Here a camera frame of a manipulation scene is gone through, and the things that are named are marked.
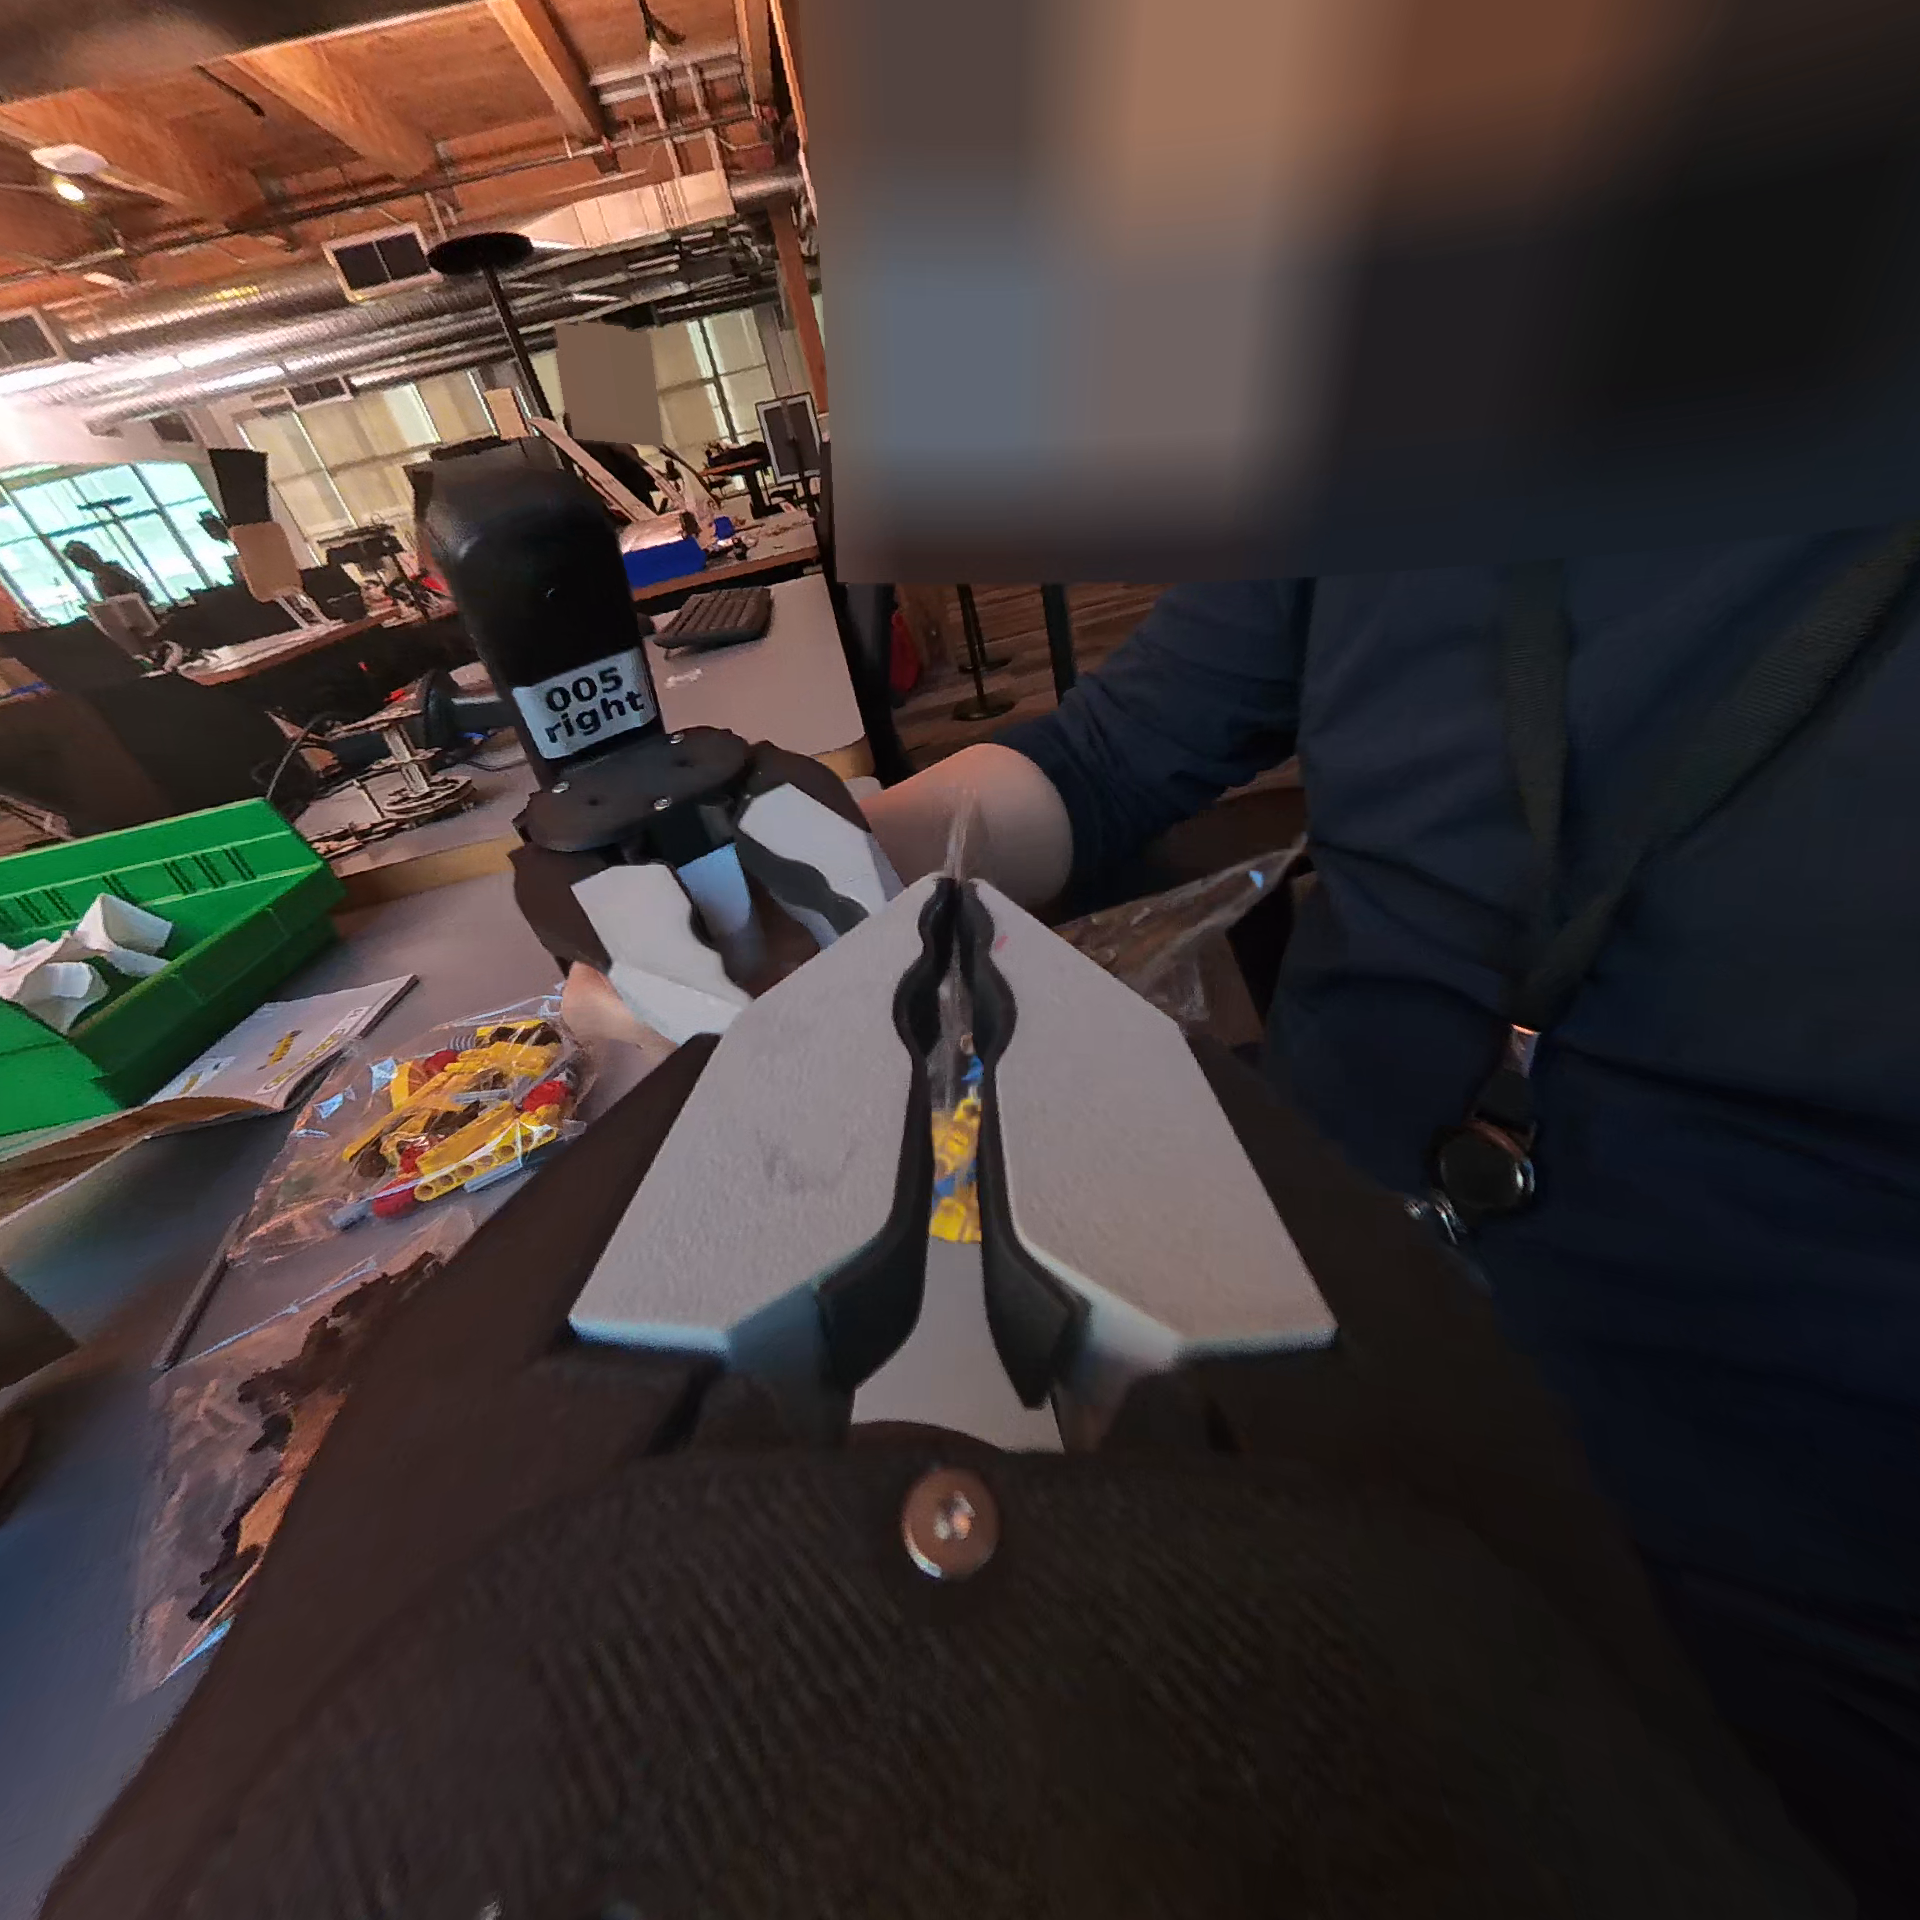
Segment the black pole with round top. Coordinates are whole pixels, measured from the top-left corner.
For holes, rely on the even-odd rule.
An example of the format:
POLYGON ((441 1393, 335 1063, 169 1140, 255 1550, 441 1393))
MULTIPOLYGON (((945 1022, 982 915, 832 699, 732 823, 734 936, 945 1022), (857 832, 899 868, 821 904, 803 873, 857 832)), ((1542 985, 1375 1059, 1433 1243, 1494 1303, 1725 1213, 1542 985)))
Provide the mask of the black pole with round top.
POLYGON ((428 267, 448 278, 480 281, 507 342, 513 365, 518 397, 535 419, 551 419, 535 358, 512 312, 505 278, 525 267, 535 256, 535 243, 516 229, 463 230, 428 249, 428 267))

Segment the black computer keyboard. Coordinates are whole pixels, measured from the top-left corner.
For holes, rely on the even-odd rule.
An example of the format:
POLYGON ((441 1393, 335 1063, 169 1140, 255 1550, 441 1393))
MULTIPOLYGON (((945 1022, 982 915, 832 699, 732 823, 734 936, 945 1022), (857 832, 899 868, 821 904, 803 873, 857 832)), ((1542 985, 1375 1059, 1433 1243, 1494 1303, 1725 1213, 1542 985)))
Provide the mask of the black computer keyboard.
POLYGON ((653 639, 664 655, 700 655, 750 644, 767 635, 775 599, 763 585, 734 585, 695 592, 656 625, 653 639))

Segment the lego instruction booklet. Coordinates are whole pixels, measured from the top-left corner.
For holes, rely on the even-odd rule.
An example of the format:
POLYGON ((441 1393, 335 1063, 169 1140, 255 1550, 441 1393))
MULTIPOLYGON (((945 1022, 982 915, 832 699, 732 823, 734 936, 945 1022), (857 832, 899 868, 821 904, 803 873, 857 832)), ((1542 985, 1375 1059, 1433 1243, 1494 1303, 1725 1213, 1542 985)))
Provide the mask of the lego instruction booklet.
POLYGON ((137 1145, 286 1112, 415 987, 398 974, 360 987, 264 1001, 149 1100, 110 1118, 4 1142, 4 1211, 71 1183, 137 1145))

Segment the person's right hand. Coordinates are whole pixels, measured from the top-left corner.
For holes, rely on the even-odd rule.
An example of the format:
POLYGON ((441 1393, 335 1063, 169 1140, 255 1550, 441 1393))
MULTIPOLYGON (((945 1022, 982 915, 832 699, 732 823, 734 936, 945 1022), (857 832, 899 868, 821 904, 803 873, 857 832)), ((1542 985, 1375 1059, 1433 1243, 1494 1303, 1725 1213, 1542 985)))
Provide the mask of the person's right hand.
POLYGON ((616 993, 613 981, 587 963, 567 966, 560 1017, 581 1039, 638 1048, 652 1060, 670 1056, 676 1046, 676 1041, 638 1019, 616 993))

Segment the person's right forearm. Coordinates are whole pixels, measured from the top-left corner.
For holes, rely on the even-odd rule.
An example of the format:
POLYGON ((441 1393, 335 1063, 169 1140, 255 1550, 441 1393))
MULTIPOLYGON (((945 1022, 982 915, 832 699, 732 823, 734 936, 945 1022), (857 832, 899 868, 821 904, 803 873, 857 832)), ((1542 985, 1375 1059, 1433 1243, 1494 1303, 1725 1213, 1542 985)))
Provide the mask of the person's right forearm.
POLYGON ((1168 588, 1054 711, 867 803, 905 880, 972 873, 1046 918, 1299 839, 1299 795, 1241 791, 1293 753, 1312 582, 1168 588))

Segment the green plastic bin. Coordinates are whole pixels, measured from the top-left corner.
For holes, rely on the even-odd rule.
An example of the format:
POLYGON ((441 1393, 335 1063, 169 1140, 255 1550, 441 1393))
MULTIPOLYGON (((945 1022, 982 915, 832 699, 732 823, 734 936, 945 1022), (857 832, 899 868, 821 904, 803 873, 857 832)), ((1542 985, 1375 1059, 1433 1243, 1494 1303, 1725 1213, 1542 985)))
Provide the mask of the green plastic bin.
POLYGON ((7 855, 4 943, 67 935, 101 896, 166 920, 164 966, 110 985, 67 1033, 4 1005, 4 1135, 157 1092, 334 941, 344 886, 270 803, 241 800, 7 855))

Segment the bag of yellow lego pieces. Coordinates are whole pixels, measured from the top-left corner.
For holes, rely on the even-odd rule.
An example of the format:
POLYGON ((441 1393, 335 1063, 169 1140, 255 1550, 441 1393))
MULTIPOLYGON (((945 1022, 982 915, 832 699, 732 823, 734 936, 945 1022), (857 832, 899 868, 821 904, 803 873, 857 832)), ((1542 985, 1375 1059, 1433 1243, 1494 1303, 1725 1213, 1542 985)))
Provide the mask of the bag of yellow lego pieces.
POLYGON ((277 1261, 512 1181, 584 1128, 590 1089, 591 1056, 558 992, 363 1039, 301 1105, 230 1260, 277 1261))

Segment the crumpled white paper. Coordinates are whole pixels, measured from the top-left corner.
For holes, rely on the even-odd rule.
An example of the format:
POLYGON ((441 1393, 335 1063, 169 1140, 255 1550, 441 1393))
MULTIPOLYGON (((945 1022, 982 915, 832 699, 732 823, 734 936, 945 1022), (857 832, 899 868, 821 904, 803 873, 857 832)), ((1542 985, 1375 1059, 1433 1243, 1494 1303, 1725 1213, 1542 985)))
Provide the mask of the crumpled white paper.
POLYGON ((176 924, 115 894, 95 896, 72 928, 3 945, 3 1003, 69 1035, 115 993, 169 965, 176 924))

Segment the clear plastic lego bag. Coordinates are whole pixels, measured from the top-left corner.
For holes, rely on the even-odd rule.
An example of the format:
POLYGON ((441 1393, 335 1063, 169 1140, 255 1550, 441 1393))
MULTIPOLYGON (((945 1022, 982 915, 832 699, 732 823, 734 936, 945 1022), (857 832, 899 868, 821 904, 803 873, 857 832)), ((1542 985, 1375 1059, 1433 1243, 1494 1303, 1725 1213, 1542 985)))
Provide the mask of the clear plastic lego bag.
MULTIPOLYGON (((1183 1033, 1230 1031, 1224 968, 1241 976, 1231 935, 1255 933, 1257 912, 1291 910, 1307 877, 1304 840, 1236 860, 1151 896, 1110 903, 1054 924, 1054 933, 1183 1033)), ((972 990, 950 960, 934 998, 927 1054, 934 1240, 977 1243, 975 1197, 985 1067, 972 1029, 972 990)))

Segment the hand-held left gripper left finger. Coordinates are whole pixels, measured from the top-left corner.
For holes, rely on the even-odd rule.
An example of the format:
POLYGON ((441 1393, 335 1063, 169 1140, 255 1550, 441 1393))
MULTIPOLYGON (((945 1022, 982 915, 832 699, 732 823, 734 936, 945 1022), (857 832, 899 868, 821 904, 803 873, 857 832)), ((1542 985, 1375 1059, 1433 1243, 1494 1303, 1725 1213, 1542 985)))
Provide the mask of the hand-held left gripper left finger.
POLYGON ((568 1310, 577 1340, 712 1360, 804 1438, 846 1429, 921 1319, 955 894, 915 883, 732 1022, 568 1310))

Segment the bag of black lego pieces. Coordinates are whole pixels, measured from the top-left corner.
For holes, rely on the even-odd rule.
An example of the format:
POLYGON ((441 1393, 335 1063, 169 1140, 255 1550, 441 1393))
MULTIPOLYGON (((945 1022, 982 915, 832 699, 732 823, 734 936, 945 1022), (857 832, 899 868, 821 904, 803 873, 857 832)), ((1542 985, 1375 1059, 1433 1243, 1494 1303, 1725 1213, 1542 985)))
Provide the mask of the bag of black lego pieces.
POLYGON ((475 1228, 471 1207, 425 1215, 383 1252, 157 1377, 123 1699, 156 1692, 227 1633, 374 1335, 475 1228))

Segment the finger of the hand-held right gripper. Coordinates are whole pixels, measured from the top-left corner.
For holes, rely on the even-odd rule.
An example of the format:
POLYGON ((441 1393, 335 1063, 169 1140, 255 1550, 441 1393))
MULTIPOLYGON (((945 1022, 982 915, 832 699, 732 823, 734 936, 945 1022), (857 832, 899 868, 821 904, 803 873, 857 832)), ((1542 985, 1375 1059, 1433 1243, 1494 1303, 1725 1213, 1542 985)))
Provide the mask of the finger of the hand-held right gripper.
POLYGON ((605 948, 600 968, 616 993, 667 1039, 717 1037, 751 1003, 717 948, 697 931, 692 901, 657 864, 604 868, 571 886, 605 948))
POLYGON ((736 857, 817 948, 837 943, 903 891, 863 823, 792 783, 744 803, 736 816, 736 857))

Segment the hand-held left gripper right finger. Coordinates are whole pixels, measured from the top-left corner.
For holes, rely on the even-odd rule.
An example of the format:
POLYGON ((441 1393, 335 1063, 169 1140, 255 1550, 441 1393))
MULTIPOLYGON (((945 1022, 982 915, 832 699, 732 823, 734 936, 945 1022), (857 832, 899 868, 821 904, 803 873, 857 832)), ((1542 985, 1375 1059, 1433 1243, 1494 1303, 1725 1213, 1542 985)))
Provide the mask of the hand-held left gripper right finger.
POLYGON ((1337 1319, 1185 1033, 982 880, 955 884, 952 960, 980 1063, 982 1305, 1063 1449, 1195 1363, 1331 1352, 1337 1319))

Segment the round metal badge reel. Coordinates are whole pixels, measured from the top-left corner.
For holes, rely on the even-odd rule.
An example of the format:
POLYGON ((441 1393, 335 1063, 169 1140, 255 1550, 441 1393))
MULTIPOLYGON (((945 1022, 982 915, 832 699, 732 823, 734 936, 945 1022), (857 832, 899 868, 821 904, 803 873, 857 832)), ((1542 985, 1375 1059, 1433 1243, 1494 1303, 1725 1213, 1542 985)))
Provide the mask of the round metal badge reel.
POLYGON ((1539 1190, 1539 1128, 1473 1111, 1440 1128, 1425 1157, 1428 1197, 1452 1231, 1473 1231, 1526 1211, 1539 1190))

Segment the person's dark clothed body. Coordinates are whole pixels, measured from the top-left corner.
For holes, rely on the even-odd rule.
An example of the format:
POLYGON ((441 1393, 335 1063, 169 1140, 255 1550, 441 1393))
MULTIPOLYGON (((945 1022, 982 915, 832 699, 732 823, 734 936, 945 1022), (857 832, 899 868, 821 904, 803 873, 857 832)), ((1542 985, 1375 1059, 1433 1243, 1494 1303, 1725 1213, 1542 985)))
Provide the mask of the person's dark clothed body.
POLYGON ((1315 588, 1287 1089, 1467 1231, 1727 1720, 1916 1915, 1916 542, 1315 588))

